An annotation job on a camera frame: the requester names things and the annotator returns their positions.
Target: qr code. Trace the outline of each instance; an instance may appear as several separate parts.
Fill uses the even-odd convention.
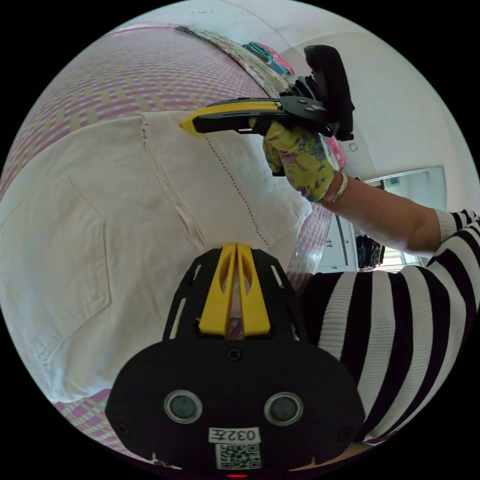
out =
[[[230,445],[216,444],[216,462],[220,470],[259,469],[260,445],[258,443]]]

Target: text 032e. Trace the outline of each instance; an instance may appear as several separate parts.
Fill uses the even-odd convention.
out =
[[[208,441],[211,444],[259,444],[260,431],[253,428],[209,428]]]

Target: white wall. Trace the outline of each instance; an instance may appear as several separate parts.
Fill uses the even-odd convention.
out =
[[[364,28],[291,0],[189,0],[128,24],[143,22],[190,25],[240,44],[264,43],[299,75],[310,74],[303,47],[325,44],[337,48],[356,107],[358,151],[341,146],[349,173],[365,180],[444,166],[448,208],[480,209],[480,181],[472,156],[445,104],[405,58]]]

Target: bracelet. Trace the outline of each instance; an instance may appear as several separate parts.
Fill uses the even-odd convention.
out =
[[[345,190],[347,189],[347,186],[349,184],[349,178],[342,171],[340,173],[342,177],[340,188],[338,189],[338,192],[330,200],[328,200],[329,204],[333,204],[338,199],[340,199],[345,193]]]

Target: window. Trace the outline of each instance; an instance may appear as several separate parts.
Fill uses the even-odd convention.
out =
[[[417,256],[385,247],[383,263],[376,267],[375,270],[383,270],[384,272],[395,274],[407,265],[421,265],[420,259]]]

